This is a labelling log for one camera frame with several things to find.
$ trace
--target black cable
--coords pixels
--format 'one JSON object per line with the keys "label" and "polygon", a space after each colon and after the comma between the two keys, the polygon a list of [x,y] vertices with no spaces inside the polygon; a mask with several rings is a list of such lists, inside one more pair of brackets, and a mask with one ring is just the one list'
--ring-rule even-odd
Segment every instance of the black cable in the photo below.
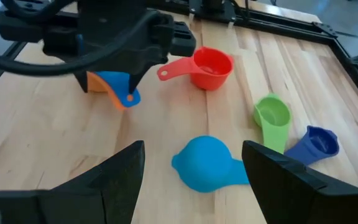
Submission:
{"label": "black cable", "polygon": [[56,13],[76,0],[54,0],[41,11],[29,12],[23,10],[14,0],[1,0],[4,6],[13,14],[24,20],[43,22],[52,18]]}
{"label": "black cable", "polygon": [[73,72],[82,72],[88,67],[96,64],[99,60],[119,53],[120,48],[127,42],[129,37],[133,36],[140,28],[142,28],[142,26],[157,15],[159,15],[158,11],[147,11],[130,31],[118,37],[114,43],[108,44],[103,47],[102,50],[97,52],[91,52],[87,55],[81,56],[74,61],[58,65],[36,65],[16,62],[15,60],[8,60],[0,56],[0,69],[6,72],[34,77],[50,77]]}

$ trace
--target red cup handle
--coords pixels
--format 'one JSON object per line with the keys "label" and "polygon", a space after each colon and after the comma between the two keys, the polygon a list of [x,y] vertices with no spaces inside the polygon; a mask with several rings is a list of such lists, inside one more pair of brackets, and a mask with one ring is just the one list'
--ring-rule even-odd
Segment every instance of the red cup handle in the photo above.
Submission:
{"label": "red cup handle", "polygon": [[194,71],[193,58],[181,58],[167,65],[162,66],[157,75],[161,81],[175,78],[180,75],[186,75]]}

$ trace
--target dark blue measuring cup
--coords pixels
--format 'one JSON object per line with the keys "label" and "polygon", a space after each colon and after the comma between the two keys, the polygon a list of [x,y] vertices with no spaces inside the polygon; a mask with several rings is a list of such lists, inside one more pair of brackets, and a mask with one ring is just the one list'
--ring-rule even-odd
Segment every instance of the dark blue measuring cup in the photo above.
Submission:
{"label": "dark blue measuring cup", "polygon": [[284,155],[310,165],[339,152],[338,137],[330,130],[308,126],[303,138]]}

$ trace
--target green measuring cup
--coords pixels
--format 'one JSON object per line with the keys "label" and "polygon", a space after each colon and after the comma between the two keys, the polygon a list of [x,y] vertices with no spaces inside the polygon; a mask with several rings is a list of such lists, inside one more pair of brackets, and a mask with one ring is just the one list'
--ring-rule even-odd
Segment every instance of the green measuring cup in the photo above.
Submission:
{"label": "green measuring cup", "polygon": [[262,128],[264,146],[283,154],[291,123],[286,104],[276,94],[269,94],[255,105],[254,119]]}

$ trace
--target blue measuring cup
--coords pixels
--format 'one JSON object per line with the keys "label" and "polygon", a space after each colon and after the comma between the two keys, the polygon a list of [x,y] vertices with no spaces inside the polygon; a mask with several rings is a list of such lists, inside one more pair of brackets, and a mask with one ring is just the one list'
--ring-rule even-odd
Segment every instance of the blue measuring cup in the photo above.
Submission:
{"label": "blue measuring cup", "polygon": [[310,165],[339,153],[338,137],[330,130],[308,126],[303,138],[284,155]]}
{"label": "blue measuring cup", "polygon": [[198,192],[213,192],[233,184],[249,184],[242,161],[233,159],[226,145],[212,136],[192,139],[173,157],[172,167],[189,188]]}

